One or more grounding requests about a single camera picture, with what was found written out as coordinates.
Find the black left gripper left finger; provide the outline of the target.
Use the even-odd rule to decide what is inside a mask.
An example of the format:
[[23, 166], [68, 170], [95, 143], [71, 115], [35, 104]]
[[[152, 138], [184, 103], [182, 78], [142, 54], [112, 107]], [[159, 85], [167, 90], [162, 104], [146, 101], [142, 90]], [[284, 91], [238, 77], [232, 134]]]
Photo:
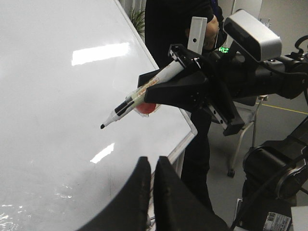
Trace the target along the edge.
[[144, 231], [150, 199], [151, 166], [142, 156], [116, 197], [80, 231]]

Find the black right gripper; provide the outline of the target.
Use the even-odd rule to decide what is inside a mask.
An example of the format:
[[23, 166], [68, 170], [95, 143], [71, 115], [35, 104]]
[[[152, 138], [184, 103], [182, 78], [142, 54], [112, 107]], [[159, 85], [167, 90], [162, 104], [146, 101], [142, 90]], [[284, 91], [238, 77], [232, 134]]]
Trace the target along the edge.
[[[244, 126], [221, 78], [218, 61], [213, 54], [202, 56], [181, 44], [169, 47], [169, 56], [184, 66], [176, 77], [146, 90], [144, 101], [178, 107], [188, 112], [208, 110], [223, 126], [223, 135], [236, 134]], [[161, 69], [139, 75], [137, 87], [154, 78]]]

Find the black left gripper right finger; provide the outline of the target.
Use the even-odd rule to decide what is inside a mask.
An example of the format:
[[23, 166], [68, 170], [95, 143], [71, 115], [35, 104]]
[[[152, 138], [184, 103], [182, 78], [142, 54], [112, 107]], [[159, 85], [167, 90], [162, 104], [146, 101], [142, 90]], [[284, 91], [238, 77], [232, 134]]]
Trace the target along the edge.
[[178, 177], [169, 159], [155, 168], [154, 215], [157, 231], [227, 231], [224, 220], [204, 207]]

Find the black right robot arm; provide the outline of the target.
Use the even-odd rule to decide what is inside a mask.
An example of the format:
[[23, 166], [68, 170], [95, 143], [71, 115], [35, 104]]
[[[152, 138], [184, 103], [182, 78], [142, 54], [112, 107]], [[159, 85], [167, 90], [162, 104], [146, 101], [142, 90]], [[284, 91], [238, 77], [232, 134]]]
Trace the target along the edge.
[[199, 55], [179, 44], [171, 45], [169, 51], [181, 71], [171, 80], [149, 87], [145, 102], [189, 112], [206, 109], [223, 126], [225, 136], [244, 126], [235, 100], [268, 94], [293, 99], [308, 86], [308, 65], [285, 56], [256, 62], [245, 55], [245, 61], [239, 62], [235, 55]]

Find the black robot base joint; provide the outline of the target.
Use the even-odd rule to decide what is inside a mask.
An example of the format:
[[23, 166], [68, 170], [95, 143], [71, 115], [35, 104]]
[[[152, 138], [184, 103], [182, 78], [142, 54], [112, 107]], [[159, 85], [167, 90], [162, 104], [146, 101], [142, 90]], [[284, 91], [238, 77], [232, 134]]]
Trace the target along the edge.
[[283, 140], [251, 148], [243, 169], [246, 179], [231, 230], [288, 231], [296, 195], [308, 180], [308, 120]]

